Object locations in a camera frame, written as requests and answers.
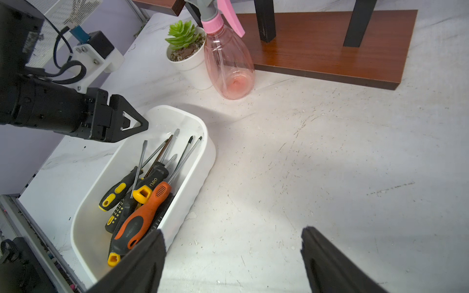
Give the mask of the potted green succulent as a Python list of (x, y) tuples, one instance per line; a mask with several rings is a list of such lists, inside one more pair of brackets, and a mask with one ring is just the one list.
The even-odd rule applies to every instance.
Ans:
[(212, 87), (206, 62), (204, 46), (205, 31), (192, 21), (178, 21), (169, 27), (167, 59), (173, 67), (197, 90)]

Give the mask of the pink spray bottle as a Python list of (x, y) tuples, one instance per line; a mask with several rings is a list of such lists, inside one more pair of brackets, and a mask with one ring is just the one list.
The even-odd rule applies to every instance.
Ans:
[(240, 100), (255, 83), (255, 68), (242, 40), (245, 30), (230, 1), (189, 1), (199, 9), (206, 34), (206, 68), (218, 93), (227, 100)]

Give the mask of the white storage box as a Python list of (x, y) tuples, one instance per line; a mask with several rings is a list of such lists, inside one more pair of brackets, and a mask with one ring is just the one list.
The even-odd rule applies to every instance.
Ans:
[(199, 117), (158, 106), (146, 120), (149, 129), (119, 146), (73, 218), (73, 250), (92, 284), (151, 231), (171, 246), (215, 162)]

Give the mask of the black yellow stubby screwdriver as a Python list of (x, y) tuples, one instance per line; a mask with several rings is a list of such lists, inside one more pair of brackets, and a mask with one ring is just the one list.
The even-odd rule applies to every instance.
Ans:
[(150, 198), (151, 193), (155, 187), (166, 179), (169, 175), (169, 167), (171, 163), (177, 158), (177, 155), (173, 155), (166, 163), (163, 160), (169, 152), (169, 148), (175, 139), (178, 137), (180, 129), (178, 128), (173, 135), (171, 141), (167, 144), (167, 148), (163, 151), (159, 161), (154, 165), (154, 168), (147, 173), (144, 179), (137, 184), (137, 187), (133, 191), (133, 199), (140, 204), (145, 204)]

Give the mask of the black dotted yellow screwdriver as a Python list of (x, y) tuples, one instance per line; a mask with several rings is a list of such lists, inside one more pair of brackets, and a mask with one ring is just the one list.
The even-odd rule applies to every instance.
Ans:
[[(138, 163), (138, 165), (136, 165), (138, 167), (138, 169), (140, 169), (141, 165), (144, 163), (144, 157), (145, 157), (145, 152), (146, 152), (146, 149), (147, 149), (147, 145), (148, 145), (148, 141), (144, 140), (144, 143), (142, 144), (142, 152), (140, 154), (139, 163)], [(130, 200), (131, 192), (132, 192), (132, 189), (135, 188), (136, 183), (138, 182), (139, 176), (140, 176), (139, 171), (137, 171), (137, 173), (134, 177), (133, 186), (129, 189), (129, 191), (126, 193), (124, 198), (121, 201), (119, 201), (118, 204), (116, 204), (114, 206), (115, 210), (112, 212), (110, 218), (108, 219), (108, 221), (106, 222), (106, 225), (105, 225), (105, 230), (108, 233), (113, 233), (113, 232), (116, 231), (118, 223), (123, 218), (123, 213), (124, 213), (123, 211), (124, 211), (125, 204), (131, 202), (131, 200)]]

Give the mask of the slim orange black screwdriver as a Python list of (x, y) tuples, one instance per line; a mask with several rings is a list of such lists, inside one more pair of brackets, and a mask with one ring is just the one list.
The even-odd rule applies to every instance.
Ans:
[[(191, 136), (188, 140), (188, 143), (184, 149), (184, 151), (181, 154), (181, 158), (178, 161), (178, 164), (176, 165), (176, 168), (174, 170), (174, 173), (179, 171), (179, 169), (182, 167), (182, 165), (185, 163), (186, 157), (189, 154), (189, 147), (192, 145), (192, 141), (194, 140), (194, 136)], [(153, 219), (153, 222), (151, 223), (151, 226), (149, 228), (149, 233), (153, 231), (154, 229), (157, 229), (159, 224), (162, 221), (162, 218), (164, 217), (166, 211), (168, 210), (169, 206), (171, 205), (172, 200), (174, 199), (174, 195), (172, 193), (169, 194), (169, 196), (165, 199), (165, 201), (160, 205), (160, 207), (156, 210), (155, 217)]]

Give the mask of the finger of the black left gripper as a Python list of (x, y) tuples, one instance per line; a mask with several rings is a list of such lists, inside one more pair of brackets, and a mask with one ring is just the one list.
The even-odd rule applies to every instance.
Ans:
[(112, 115), (107, 129), (108, 142), (119, 142), (149, 128), (149, 122), (123, 96), (112, 95), (109, 106)]

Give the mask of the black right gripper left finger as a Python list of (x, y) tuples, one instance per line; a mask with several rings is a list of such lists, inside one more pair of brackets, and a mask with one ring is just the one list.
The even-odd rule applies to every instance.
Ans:
[(147, 235), (116, 267), (88, 291), (90, 293), (156, 293), (166, 258), (161, 230)]

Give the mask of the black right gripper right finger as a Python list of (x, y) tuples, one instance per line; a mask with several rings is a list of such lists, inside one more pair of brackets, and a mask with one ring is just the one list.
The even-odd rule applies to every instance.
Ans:
[(384, 293), (315, 227), (302, 231), (301, 254), (313, 293)]

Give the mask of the brown wooden tiered stand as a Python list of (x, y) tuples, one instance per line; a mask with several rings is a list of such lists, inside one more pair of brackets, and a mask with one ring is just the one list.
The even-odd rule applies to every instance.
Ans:
[[(143, 9), (177, 16), (189, 1), (138, 1)], [(400, 85), (416, 10), (376, 10), (356, 1), (351, 12), (277, 13), (272, 1), (255, 1), (254, 13), (237, 14), (255, 70), (394, 90)]]

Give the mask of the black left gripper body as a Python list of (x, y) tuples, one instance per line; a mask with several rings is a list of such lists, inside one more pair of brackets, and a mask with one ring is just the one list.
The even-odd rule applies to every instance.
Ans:
[(1, 83), (1, 124), (54, 131), (96, 141), (112, 140), (107, 92), (86, 94), (37, 78), (16, 76)]

